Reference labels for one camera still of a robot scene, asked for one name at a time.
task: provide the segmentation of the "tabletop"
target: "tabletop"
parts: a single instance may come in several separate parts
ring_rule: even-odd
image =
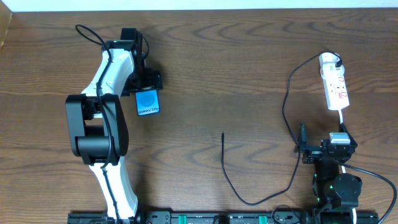
[[[119,11],[15,13],[0,54],[0,220],[65,223],[71,211],[103,211],[100,185],[70,148],[65,99],[79,94],[100,48],[78,35],[85,24],[104,39],[136,27],[150,45],[149,67],[164,76],[161,112],[138,117],[121,98],[129,130],[127,171],[140,204],[174,211],[269,211],[315,205],[313,165],[300,163],[281,109],[290,72],[332,50],[346,69],[345,124],[358,142],[348,164],[398,184],[398,9]],[[314,144],[338,130],[326,106],[317,60],[293,77],[286,116],[297,136],[306,122]],[[359,172],[358,210],[384,214],[385,182]],[[398,220],[393,210],[385,223]]]

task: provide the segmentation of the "white backdrop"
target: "white backdrop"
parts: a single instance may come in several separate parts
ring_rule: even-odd
[[[13,12],[398,7],[398,0],[2,0]]]

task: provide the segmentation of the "power strip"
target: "power strip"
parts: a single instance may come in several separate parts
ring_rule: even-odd
[[[325,87],[326,101],[329,110],[341,110],[349,106],[348,91],[344,79],[344,65],[336,68],[339,58],[332,53],[319,56],[321,77]]]

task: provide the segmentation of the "blue circle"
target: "blue circle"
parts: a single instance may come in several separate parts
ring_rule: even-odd
[[[140,93],[138,102],[142,106],[150,106],[150,105],[154,104],[155,96],[152,92],[149,92],[149,91]]]

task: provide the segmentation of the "green tape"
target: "green tape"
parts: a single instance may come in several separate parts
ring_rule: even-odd
[[[179,215],[178,216],[178,224],[187,224],[187,216]]]
[[[265,215],[259,216],[260,224],[267,224],[267,217]]]

